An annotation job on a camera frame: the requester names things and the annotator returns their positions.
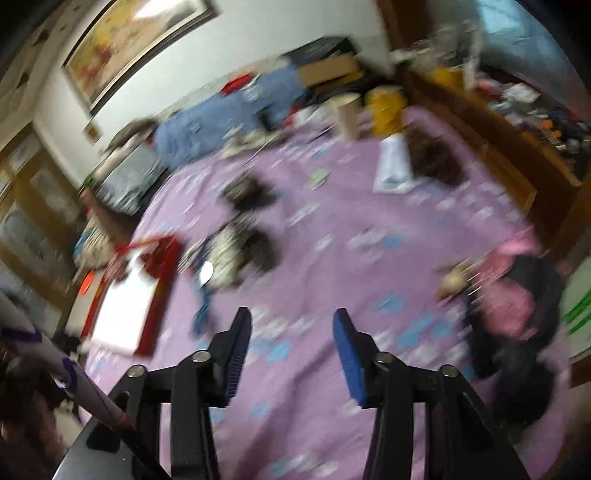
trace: metal screw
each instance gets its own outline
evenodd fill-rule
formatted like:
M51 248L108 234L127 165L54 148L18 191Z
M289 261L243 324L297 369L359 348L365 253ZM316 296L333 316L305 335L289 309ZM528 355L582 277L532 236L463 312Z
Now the metal screw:
M459 372L457 371L457 368L453 365L443 365L441 367L441 373L444 377L454 378L457 377Z
M388 352L378 352L375 354L374 360L379 364L391 364L394 362L394 355Z
M207 350L198 350L193 354L193 362L197 362L198 364L203 364L207 362L212 357Z
M144 373L146 373L146 367L143 365L134 365L127 370L127 376L131 378L141 377Z

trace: wooden bed frame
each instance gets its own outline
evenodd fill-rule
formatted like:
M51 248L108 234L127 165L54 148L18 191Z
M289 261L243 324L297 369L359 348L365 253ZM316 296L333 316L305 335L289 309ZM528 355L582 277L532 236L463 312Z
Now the wooden bed frame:
M410 103L431 110L464 137L528 216L552 258L563 259L591 225L591 174L581 182L550 146L514 128L473 93L399 69Z

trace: wall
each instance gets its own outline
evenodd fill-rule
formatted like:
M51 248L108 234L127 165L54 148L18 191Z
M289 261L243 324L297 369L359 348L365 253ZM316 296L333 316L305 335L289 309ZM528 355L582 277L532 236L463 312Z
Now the wall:
M91 7L57 58L37 102L34 123L76 184L99 162L98 151L130 120L157 114L207 82L244 64L281 54L323 35L350 35L362 54L384 67L387 42L372 0L215 0L219 16L165 49L128 80L97 113L96 145L83 129L90 117L61 64L107 3Z

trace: bed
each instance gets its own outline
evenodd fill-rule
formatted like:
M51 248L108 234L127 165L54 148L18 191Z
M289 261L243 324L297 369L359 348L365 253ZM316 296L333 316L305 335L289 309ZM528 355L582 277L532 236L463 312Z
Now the bed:
M361 478L374 412L360 411L349 398L332 339L332 313L347 308L359 330L410 365L436 369L451 363L472 380L459 328L462 305L437 306L435 269L483 254L528 225L458 133L421 107L409 107L404 121L441 135L469 180L454 190L426 182L402 196L376 194L377 139L347 144L321 137L306 144L313 132L297 132L248 164L278 197L256 218L279 249L279 266L248 277L236 290L216 293L211 331L200 339L190 335L199 301L180 275L153 356L125 358L92 348L86 364L91 378L108 392L133 364L175 365L206 348L237 308L248 306L254 326L238 395L227 409L211 411L222 478ZM230 216L219 192L247 159L213 155L177 171L154 196L134 240L175 232L191 242L213 232ZM319 168L330 176L311 190L306 184ZM557 374L555 395L517 446L532 479L550 468L566 428L564 332L543 356ZM485 401L493 381L474 383ZM167 408L162 423L161 463L170 468ZM413 478L422 478L423 463L424 427L417 412Z

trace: framed painting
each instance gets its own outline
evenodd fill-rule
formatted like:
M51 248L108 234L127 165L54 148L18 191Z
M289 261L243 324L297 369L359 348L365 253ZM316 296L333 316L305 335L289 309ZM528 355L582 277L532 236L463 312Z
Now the framed painting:
M215 15L209 0L111 0L64 68L94 115L148 60Z

